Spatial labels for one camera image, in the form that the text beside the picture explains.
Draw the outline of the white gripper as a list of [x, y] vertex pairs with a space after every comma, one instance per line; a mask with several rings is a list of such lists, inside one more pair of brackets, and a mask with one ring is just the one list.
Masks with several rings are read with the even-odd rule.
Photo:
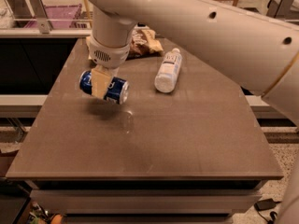
[[110, 69], [116, 69], [125, 62], [128, 57], [130, 45], [121, 48], [109, 48], [100, 44], [93, 36], [90, 37], [90, 57], [99, 65], [92, 71], [92, 96], [104, 99], [108, 87], [113, 79]]

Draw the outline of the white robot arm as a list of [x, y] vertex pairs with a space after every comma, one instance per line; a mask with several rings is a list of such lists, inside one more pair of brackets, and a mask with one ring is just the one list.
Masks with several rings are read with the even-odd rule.
[[297, 26], [213, 0], [89, 1], [96, 63], [118, 68], [144, 23], [299, 125]]

